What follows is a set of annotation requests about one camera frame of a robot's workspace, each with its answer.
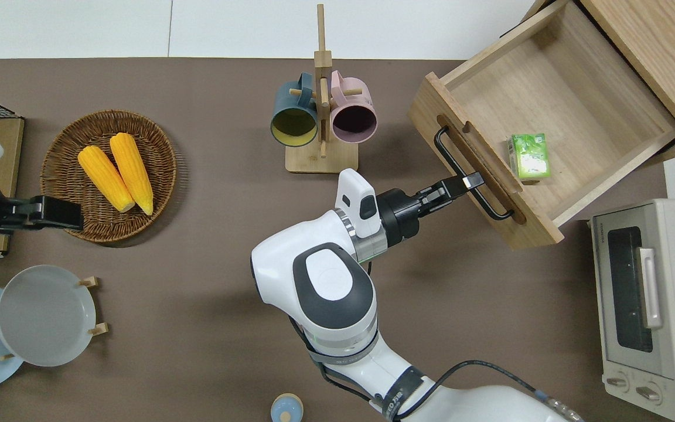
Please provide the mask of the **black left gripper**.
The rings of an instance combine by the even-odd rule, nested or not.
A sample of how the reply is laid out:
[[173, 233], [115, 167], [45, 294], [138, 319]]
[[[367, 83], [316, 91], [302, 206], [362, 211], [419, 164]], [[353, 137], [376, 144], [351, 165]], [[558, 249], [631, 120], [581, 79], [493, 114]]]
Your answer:
[[[66, 228], [80, 232], [84, 218], [80, 204], [50, 196], [30, 199], [4, 198], [1, 202], [0, 230], [42, 230], [49, 227]], [[31, 220], [42, 211], [42, 224]]]

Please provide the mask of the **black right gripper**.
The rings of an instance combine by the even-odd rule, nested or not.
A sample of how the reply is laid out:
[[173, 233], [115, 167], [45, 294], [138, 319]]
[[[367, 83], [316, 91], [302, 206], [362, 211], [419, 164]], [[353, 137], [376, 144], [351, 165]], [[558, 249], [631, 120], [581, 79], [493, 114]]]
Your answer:
[[428, 214], [435, 213], [437, 210], [448, 206], [458, 197], [465, 195], [468, 190], [476, 190], [484, 184], [485, 180], [478, 172], [439, 180], [426, 189], [415, 193], [415, 200], [420, 204], [417, 216], [418, 218], [424, 218]]

